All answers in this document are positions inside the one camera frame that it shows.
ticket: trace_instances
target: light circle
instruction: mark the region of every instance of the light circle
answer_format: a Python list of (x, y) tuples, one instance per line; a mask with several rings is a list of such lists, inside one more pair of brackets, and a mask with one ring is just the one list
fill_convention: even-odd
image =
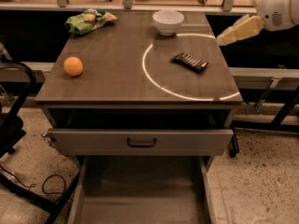
[[(215, 39), (215, 36), (213, 36), (213, 35), (202, 35), (202, 34), (178, 34), (177, 36), (203, 36), (203, 37)], [(150, 50), (152, 49), (152, 46), (153, 46), (153, 44), (149, 45), (149, 47), (146, 49), (146, 51), (144, 52), (143, 57), (142, 57), (142, 68), (143, 68), (143, 71), (144, 71), (144, 73), (146, 74), (147, 78), (149, 79), (149, 81), (152, 84), (154, 84), (159, 89), (161, 89), (161, 90), (163, 90), (163, 91), (165, 91), (167, 93), (170, 93), (170, 94), (172, 94), (174, 96), (177, 96), (179, 98), (182, 98), (182, 99), (192, 100), (192, 101), (213, 101), (214, 100), (213, 98), (210, 98), (210, 97), (207, 97), (207, 98), (197, 98), (197, 97), (191, 97), (191, 96), (181, 95), (181, 94), (178, 94), (178, 93), (175, 93), (173, 91), (170, 91), (170, 90), (164, 88), (163, 86), (159, 85), (150, 76), (150, 74), (149, 74), (149, 72), (147, 71), (147, 68), (146, 68), (146, 58), (147, 58), (147, 55), (149, 54)], [(230, 98), (233, 98), (233, 97), (237, 96), (238, 94), (239, 94), (239, 92), (236, 92), (236, 93), (234, 93), (232, 95), (220, 97), (220, 100), (227, 100), (227, 99), (230, 99)]]

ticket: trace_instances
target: open drawer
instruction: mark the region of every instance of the open drawer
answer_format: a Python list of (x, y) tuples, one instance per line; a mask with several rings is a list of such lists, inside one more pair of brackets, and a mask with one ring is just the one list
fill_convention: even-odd
[(233, 131), (50, 129), (48, 135), (65, 155), (216, 156)]
[(215, 223), (199, 157), (84, 157), (68, 224)]

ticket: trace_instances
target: black cable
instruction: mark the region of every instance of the black cable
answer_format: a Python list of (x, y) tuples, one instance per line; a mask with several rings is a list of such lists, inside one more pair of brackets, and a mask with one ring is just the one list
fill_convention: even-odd
[[(35, 187), (36, 187), (36, 184), (32, 184), (32, 185), (30, 185), (30, 186), (25, 185), (24, 183), (22, 183), (22, 182), (20, 181), (20, 179), (19, 179), (16, 175), (12, 174), (10, 171), (8, 171), (7, 169), (5, 169), (1, 164), (0, 164), (0, 168), (1, 168), (4, 172), (6, 172), (6, 173), (8, 173), (9, 175), (12, 175), (14, 178), (16, 178), (16, 180), (17, 180), (22, 186), (26, 187), (28, 190), (31, 189), (31, 188), (35, 188)], [(45, 185), (46, 185), (47, 181), (49, 181), (49, 179), (51, 179), (51, 178), (53, 178), (53, 177), (55, 177), (55, 176), (60, 177), (60, 178), (64, 181), (64, 190), (63, 190), (62, 192), (59, 192), (59, 191), (54, 191), (54, 192), (48, 192), (48, 191), (45, 191)], [(46, 180), (44, 181), (44, 183), (43, 183), (43, 185), (42, 185), (42, 190), (43, 190), (43, 192), (44, 192), (45, 194), (49, 194), (49, 195), (60, 194), (61, 196), (60, 196), (58, 199), (56, 199), (56, 201), (55, 201), (55, 202), (57, 203), (57, 202), (62, 198), (63, 194), (64, 194), (65, 191), (66, 191), (66, 182), (65, 182), (64, 178), (63, 178), (61, 175), (50, 175), (50, 176), (48, 176), (48, 177), (46, 178)]]
[(25, 185), (24, 183), (22, 183), (22, 182), (19, 180), (19, 178), (18, 178), (17, 176), (15, 176), (15, 175), (12, 174), (10, 171), (8, 171), (7, 169), (5, 169), (1, 164), (0, 164), (0, 168), (1, 168), (4, 172), (6, 172), (6, 173), (8, 173), (9, 175), (12, 175), (14, 178), (16, 178), (16, 180), (17, 180), (22, 186), (26, 187), (28, 190), (31, 189), (31, 188), (36, 187), (36, 184), (32, 184), (32, 185), (30, 185), (30, 186)]
[[(62, 192), (59, 192), (59, 191), (54, 191), (54, 192), (48, 192), (48, 191), (45, 191), (45, 185), (46, 185), (47, 181), (49, 181), (50, 178), (53, 178), (53, 177), (55, 177), (55, 176), (60, 177), (60, 178), (64, 181), (64, 190), (63, 190)], [(63, 194), (64, 194), (65, 191), (66, 191), (66, 183), (65, 183), (65, 180), (64, 180), (64, 178), (63, 178), (61, 175), (50, 175), (50, 176), (48, 176), (48, 177), (46, 178), (46, 180), (44, 181), (43, 186), (42, 186), (42, 190), (43, 190), (44, 193), (49, 194), (49, 195), (53, 195), (53, 194), (61, 194), (61, 195), (63, 196)]]

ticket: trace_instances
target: drawer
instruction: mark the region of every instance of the drawer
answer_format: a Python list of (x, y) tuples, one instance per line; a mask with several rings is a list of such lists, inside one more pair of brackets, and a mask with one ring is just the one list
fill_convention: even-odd
[(65, 155), (222, 155), (233, 131), (50, 129), (49, 137)]
[(191, 108), (49, 108), (60, 129), (202, 130), (222, 129), (227, 109)]
[(215, 223), (200, 157), (84, 157), (68, 224)]

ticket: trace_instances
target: speckled floor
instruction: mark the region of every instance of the speckled floor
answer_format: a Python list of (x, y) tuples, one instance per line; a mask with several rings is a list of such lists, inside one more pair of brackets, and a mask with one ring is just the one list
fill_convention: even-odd
[[(278, 111), (268, 106), (262, 115), (245, 108), (241, 119), (271, 120)], [(298, 106), (286, 122), (299, 125)], [(70, 157), (59, 154), (41, 134), (50, 127), (42, 111), (21, 110), (27, 134), (15, 146), (16, 153), (5, 155), (0, 163), (13, 171), (37, 194), (55, 200), (59, 195), (42, 191), (50, 175), (61, 175), (68, 185), (78, 171)], [(299, 223), (299, 135), (237, 130), (240, 153), (216, 157), (208, 172), (208, 183), (217, 224), (297, 224)], [(63, 190), (62, 179), (47, 182), (48, 192)], [(0, 223), (39, 224), (48, 214), (0, 187)], [(67, 223), (72, 201), (65, 206), (56, 224)]]

